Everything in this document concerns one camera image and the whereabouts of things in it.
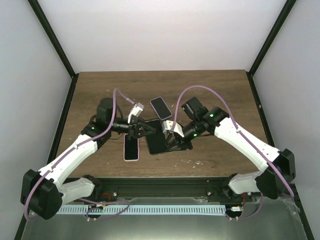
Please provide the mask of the black phone case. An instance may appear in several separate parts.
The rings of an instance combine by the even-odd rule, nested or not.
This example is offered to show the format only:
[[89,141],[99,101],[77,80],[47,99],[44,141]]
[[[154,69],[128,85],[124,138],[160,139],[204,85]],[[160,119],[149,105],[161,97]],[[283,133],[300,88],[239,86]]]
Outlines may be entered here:
[[148,126],[155,129],[155,133],[147,135],[146,145],[151,155],[163,154],[167,151],[166,137],[162,129],[160,119],[150,119],[145,122]]

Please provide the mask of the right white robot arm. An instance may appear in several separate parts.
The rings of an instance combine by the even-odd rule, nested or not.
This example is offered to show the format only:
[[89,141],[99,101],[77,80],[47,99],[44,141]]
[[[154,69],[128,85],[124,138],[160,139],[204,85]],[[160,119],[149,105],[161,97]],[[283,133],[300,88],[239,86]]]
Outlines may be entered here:
[[286,184],[295,179],[295,156],[289,149],[279,150],[261,141],[234,123],[226,111],[219,107],[208,110],[196,97],[181,107],[191,122],[186,126],[171,120],[162,122],[162,131],[168,135],[167,151],[190,150],[191,141],[208,132],[233,146],[257,167],[255,172],[231,175],[222,188],[225,200],[232,202],[248,192],[277,199],[287,189]]

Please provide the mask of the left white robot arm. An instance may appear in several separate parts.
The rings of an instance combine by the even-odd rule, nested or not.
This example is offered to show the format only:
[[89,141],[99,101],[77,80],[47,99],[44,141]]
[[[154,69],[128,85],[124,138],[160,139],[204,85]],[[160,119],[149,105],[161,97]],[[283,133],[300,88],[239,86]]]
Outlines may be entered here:
[[112,132],[124,133],[131,140],[155,133],[139,116],[144,106],[132,103],[128,117],[117,117],[120,108],[115,98],[104,98],[96,114],[81,131],[77,139],[55,160],[38,171],[28,170],[22,180],[20,201],[24,205],[24,216],[30,219],[29,211],[45,220],[52,218],[60,208],[75,200],[97,202],[102,196],[102,183],[87,174],[66,183],[68,176],[85,159],[99,150],[112,136]]

